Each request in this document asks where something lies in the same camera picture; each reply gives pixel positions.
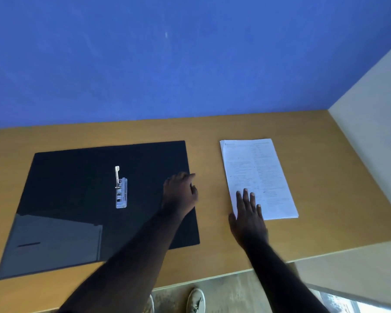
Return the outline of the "person's left hand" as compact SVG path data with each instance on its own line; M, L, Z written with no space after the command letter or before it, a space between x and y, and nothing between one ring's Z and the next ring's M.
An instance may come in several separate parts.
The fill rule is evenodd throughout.
M192 184L195 173L179 172L163 184L161 207L183 220L198 201L198 190Z

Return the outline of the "person's right hand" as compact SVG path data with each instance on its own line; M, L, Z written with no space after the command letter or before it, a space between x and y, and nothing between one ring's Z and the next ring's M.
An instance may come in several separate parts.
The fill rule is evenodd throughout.
M255 194L249 192L250 204L252 213L246 213L243 202L243 192L236 192L236 212L234 214L237 218L238 228L230 229L233 237L238 245L245 251L249 251L254 247L269 243L268 230L265 226L264 220L260 221L256 213Z

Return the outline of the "person's left forearm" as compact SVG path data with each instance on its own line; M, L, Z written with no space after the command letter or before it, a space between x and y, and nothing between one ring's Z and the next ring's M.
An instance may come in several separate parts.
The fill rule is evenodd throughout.
M188 213L167 206L94 271L57 313L143 313L166 253Z

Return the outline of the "person's right forearm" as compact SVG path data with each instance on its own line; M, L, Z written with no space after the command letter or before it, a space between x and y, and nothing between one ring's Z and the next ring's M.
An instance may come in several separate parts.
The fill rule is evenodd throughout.
M244 250L273 313L329 313L265 240L250 239Z

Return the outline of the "stack of white printed papers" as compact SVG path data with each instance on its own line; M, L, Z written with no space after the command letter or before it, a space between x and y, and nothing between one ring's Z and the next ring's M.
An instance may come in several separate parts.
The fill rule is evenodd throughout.
M255 193L256 204L261 205L263 220L298 218L271 139L221 140L220 148L235 216L236 192L248 189Z

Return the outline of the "metal file fastener clip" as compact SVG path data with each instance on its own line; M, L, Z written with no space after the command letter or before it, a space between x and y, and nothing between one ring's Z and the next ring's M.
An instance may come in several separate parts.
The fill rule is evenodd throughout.
M127 196L128 196L128 180L126 178L119 177L120 167L115 166L115 207L116 209L123 209L127 207Z

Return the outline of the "black open file folder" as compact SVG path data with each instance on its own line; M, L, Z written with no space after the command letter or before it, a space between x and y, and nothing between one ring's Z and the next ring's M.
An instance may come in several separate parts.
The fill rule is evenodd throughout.
M115 166L128 180L115 207ZM40 152L0 262L0 280L105 262L161 208L164 181L189 173L185 141Z

